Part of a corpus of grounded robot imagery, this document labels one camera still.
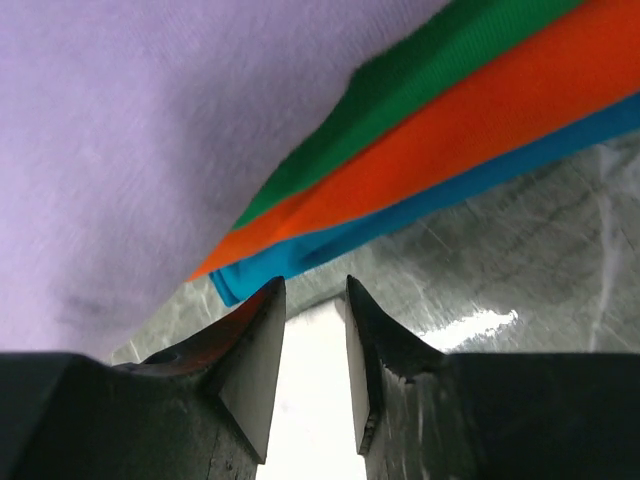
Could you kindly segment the white printed t-shirt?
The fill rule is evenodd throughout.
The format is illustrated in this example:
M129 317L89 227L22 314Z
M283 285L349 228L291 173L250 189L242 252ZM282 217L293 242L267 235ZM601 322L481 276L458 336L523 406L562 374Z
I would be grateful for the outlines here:
M331 300L287 321L266 463L260 480L366 477L356 453L343 320Z

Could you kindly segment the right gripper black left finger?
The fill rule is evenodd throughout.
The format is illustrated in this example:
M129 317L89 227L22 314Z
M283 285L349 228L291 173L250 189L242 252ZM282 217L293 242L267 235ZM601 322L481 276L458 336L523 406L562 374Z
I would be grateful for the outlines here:
M266 460L286 319L282 278L141 363L1 358L5 479L252 479Z

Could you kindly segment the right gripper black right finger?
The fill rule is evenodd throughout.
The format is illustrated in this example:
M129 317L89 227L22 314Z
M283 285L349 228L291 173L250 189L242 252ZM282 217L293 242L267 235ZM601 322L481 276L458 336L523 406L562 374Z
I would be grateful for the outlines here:
M370 479L635 479L639 358L440 352L346 281L356 449Z

